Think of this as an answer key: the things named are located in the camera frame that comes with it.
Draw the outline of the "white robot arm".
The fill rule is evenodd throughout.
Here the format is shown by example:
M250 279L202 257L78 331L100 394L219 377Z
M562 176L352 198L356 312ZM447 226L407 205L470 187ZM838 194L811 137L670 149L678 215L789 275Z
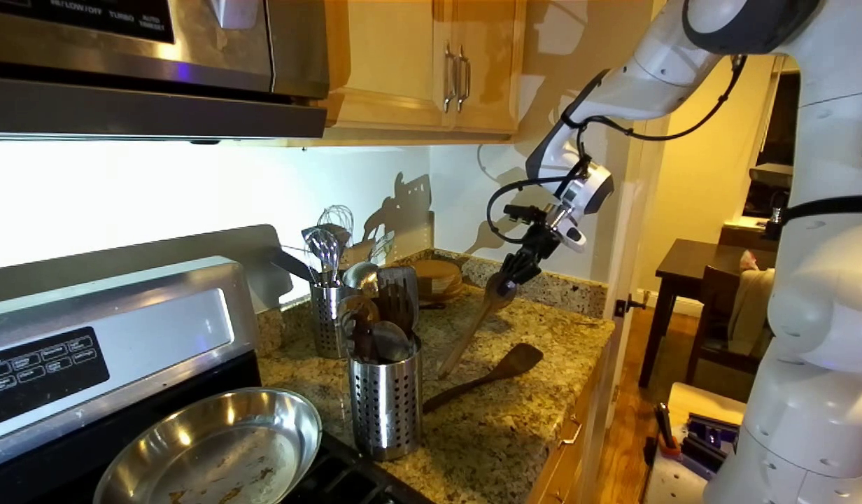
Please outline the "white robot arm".
M526 160L549 212L493 275L502 296L540 272L611 194L583 149L594 124L674 113L722 57L798 65L798 139L769 292L773 341L736 450L705 504L862 504L862 0L667 0L636 57L596 75Z

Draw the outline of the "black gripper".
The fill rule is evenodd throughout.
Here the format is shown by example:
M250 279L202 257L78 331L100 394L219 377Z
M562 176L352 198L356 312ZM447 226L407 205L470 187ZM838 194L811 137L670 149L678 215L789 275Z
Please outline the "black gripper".
M513 296L524 282L540 275L544 254L551 254L561 244L577 244L577 222L569 211L521 207L519 219L526 225L521 249L505 257L489 275L488 292L493 296Z

